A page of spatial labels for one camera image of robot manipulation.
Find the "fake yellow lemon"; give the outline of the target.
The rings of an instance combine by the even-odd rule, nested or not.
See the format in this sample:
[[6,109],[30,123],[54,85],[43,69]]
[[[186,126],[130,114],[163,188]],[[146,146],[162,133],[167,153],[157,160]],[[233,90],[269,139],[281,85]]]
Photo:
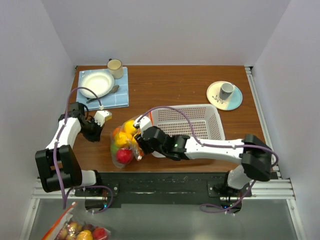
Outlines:
[[123,129],[127,134],[133,135],[136,132],[137,129],[135,128],[134,123],[135,123],[135,121],[133,119],[128,120],[124,123]]

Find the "clear zip top bag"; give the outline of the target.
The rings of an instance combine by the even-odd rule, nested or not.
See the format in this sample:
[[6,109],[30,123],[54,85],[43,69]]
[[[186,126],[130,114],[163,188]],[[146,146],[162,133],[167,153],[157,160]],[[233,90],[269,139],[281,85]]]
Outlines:
[[113,164],[117,168],[124,168],[133,159],[140,161],[145,155],[139,147],[135,137],[141,133],[134,127],[135,116],[113,130],[110,135],[110,153]]

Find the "fake yellow pepper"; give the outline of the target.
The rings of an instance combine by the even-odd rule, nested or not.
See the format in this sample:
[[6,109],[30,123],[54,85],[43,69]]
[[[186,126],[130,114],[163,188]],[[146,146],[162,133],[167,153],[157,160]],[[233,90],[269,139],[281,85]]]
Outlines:
[[133,136],[126,132],[120,131],[113,136],[114,144],[119,148],[127,148],[132,142]]

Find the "fake red apple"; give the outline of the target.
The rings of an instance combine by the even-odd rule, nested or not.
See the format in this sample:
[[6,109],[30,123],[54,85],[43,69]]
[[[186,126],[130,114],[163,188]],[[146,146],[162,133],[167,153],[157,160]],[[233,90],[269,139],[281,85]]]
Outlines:
[[133,152],[129,148],[120,148],[116,152],[116,161],[120,164],[128,164],[132,161],[134,155]]

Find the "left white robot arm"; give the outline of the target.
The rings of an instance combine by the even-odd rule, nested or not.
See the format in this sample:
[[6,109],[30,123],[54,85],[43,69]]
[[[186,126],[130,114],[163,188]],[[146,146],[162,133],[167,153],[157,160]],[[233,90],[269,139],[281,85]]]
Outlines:
[[60,115],[58,130],[52,141],[43,150],[35,153],[39,179],[45,192],[65,188],[86,187],[92,196],[99,196],[104,190],[97,170],[82,170],[73,146],[78,134],[90,142],[99,142],[105,122],[112,114],[98,110],[94,116],[85,116],[85,105],[74,102],[67,113]]

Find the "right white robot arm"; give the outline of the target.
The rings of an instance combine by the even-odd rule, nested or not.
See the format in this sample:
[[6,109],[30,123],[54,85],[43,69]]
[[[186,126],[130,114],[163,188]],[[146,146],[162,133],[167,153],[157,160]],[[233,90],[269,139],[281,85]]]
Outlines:
[[188,135],[168,135],[151,126],[134,137],[138,147],[147,155],[157,152],[173,161],[211,159],[237,164],[224,182],[215,187],[220,195],[235,196],[250,181],[271,179],[272,157],[275,153],[255,135],[243,139],[197,139]]

